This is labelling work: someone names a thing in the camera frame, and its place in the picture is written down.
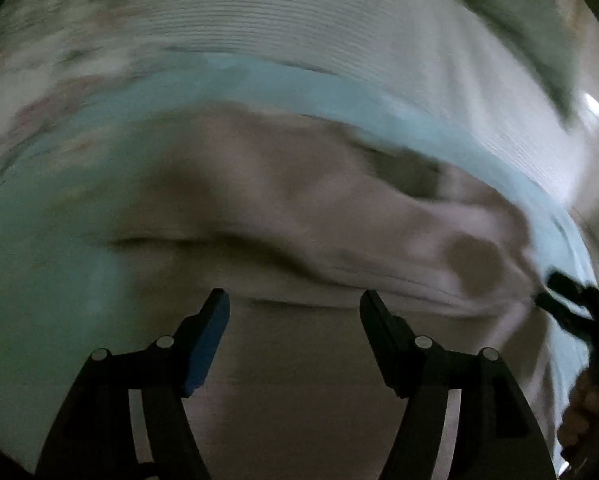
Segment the human hand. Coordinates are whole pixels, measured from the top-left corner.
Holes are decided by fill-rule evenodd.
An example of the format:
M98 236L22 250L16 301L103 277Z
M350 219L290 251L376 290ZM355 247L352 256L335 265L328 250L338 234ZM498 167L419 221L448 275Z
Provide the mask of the human hand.
M599 423L599 386L594 386L588 370L575 381L569 397L557 439L564 447L562 456L572 458L591 434L591 427Z

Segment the gray fabric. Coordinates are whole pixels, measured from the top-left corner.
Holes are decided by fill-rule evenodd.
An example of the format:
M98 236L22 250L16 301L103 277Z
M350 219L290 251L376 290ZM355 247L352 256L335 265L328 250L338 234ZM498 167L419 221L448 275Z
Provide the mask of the gray fabric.
M417 152L385 153L359 146L375 175L399 192L415 198L433 198L439 186L439 163Z
M575 86L573 38L556 0L462 0L532 70L564 119Z

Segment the black tool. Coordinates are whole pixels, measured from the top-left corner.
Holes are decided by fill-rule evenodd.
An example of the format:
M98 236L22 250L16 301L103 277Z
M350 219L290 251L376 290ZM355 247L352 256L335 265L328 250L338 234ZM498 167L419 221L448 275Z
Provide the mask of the black tool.
M560 327L588 345L591 379L593 384L599 386L599 288L580 285L561 272L553 272L548 279L547 289L587 311L588 316L575 313L548 291L539 293L535 298L535 304L551 314ZM570 469L562 476L563 479L599 480L599 424L594 428L587 446L576 454L564 449L563 456L570 463Z
M375 291L361 297L359 312L385 383L409 399L379 480L431 479L450 389L461 390L450 480L555 480L537 421L495 349L476 356L446 351L416 336ZM180 397L204 382L228 316L228 296L216 289L172 338L131 354L94 351L62 404L35 478L210 480ZM135 456L129 388L142 390L151 463ZM0 472L32 478L2 454Z
M95 350L82 367L46 439L35 472L44 480L210 480L180 397L202 385L229 316L228 295L211 292L173 337L112 355ZM139 464L129 389L142 390L154 463Z
M495 349L446 351L415 336L375 291L361 297L359 313L385 383L409 399L380 480L430 480L450 389L461 389L450 480L555 478L537 421Z

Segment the hand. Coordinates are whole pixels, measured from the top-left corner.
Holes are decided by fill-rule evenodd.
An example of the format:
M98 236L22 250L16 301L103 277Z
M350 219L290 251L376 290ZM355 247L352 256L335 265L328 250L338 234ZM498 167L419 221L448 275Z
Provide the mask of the hand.
M588 370L577 378L568 399L570 404L557 430L557 439L564 447L562 456L567 460L585 443L593 424L599 422L599 387L593 386Z

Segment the pink cloth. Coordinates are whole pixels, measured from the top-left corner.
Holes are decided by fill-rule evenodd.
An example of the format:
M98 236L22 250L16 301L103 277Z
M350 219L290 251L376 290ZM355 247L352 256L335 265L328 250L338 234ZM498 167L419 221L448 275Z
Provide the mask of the pink cloth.
M156 335L209 288L232 295L209 381L187 405L217 478L379 475L404 402L365 340L366 288L447 349L499 349L552 450L548 319L532 306L540 280L520 210L451 166L434 197L408 196L342 124L230 107L168 120L180 141L115 242Z

